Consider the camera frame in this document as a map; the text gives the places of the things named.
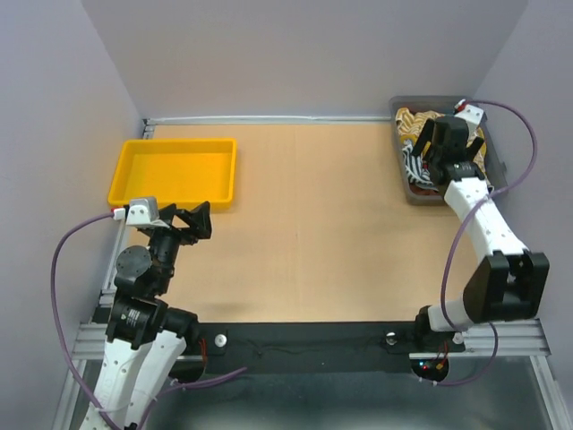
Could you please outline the yellow striped towel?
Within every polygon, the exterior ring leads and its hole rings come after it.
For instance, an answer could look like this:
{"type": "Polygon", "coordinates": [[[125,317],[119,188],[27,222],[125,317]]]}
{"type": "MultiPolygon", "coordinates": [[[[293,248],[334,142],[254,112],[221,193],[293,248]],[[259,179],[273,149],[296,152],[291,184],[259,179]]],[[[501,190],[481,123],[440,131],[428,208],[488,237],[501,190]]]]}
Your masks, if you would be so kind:
{"type": "Polygon", "coordinates": [[[411,140],[414,145],[419,133],[422,131],[425,121],[441,116],[444,116],[444,114],[433,110],[414,112],[407,107],[400,107],[395,115],[395,123],[401,146],[403,147],[405,140],[411,140]]]}

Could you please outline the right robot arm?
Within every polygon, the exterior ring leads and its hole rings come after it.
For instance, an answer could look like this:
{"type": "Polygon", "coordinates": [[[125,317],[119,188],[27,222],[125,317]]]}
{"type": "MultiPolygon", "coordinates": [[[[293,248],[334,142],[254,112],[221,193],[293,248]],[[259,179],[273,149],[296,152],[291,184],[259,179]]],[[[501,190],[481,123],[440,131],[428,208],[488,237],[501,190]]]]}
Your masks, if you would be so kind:
{"type": "Polygon", "coordinates": [[[530,251],[501,215],[474,161],[483,139],[470,142],[469,134],[462,117],[441,116],[424,124],[413,148],[460,219],[458,232],[469,235],[478,260],[459,299],[442,297],[437,305],[420,309],[412,339],[422,349],[432,349],[480,323],[534,318],[550,269],[546,255],[530,251]]]}

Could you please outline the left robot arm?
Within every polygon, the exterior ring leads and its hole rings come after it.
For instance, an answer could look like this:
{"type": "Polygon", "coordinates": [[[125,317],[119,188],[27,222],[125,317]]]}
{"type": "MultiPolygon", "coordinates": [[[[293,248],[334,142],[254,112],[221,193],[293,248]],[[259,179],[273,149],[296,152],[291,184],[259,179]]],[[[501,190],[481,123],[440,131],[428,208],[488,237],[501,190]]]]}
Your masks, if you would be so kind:
{"type": "Polygon", "coordinates": [[[211,237],[210,204],[192,210],[159,208],[153,197],[133,199],[116,219],[148,237],[115,260],[115,296],[107,322],[104,357],[84,429],[142,429],[175,361],[199,342],[196,314],[160,300],[175,275],[183,245],[211,237]]]}

